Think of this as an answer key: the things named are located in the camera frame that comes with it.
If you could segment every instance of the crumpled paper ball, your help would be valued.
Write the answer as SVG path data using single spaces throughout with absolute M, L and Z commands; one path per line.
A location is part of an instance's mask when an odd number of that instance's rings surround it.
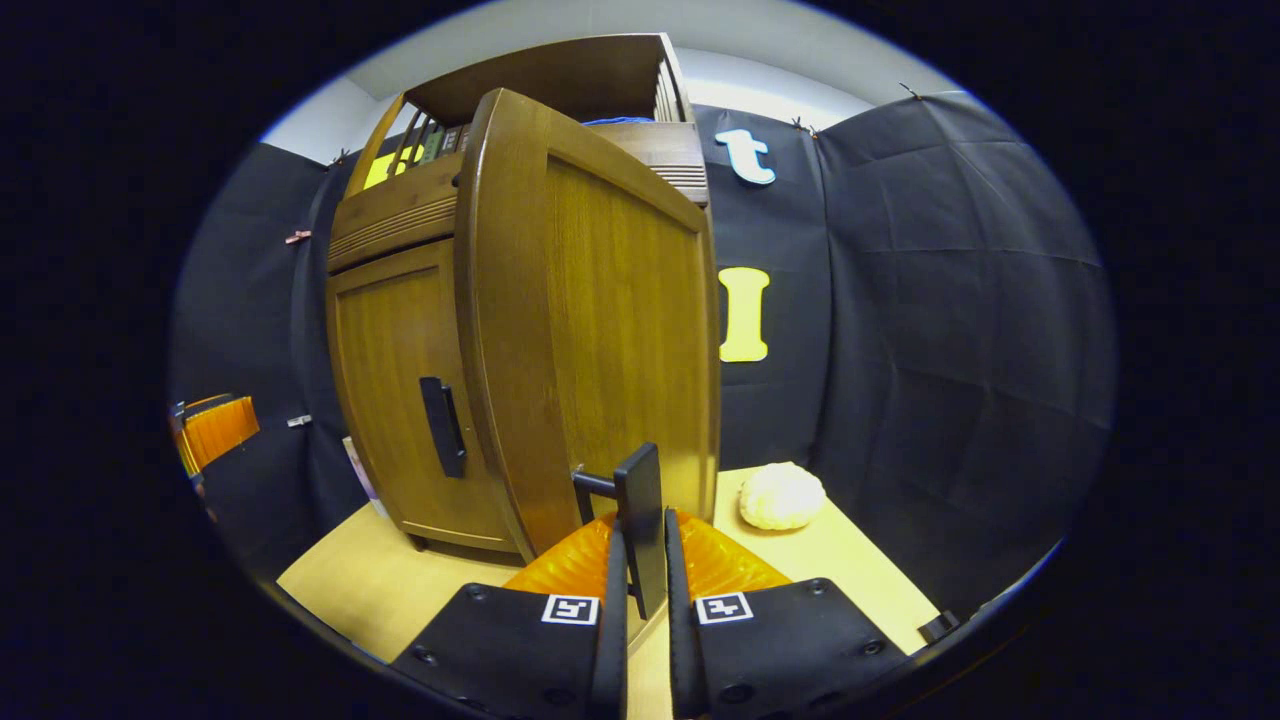
M 742 483 L 737 510 L 765 530 L 803 528 L 822 510 L 822 480 L 795 462 L 772 462 Z

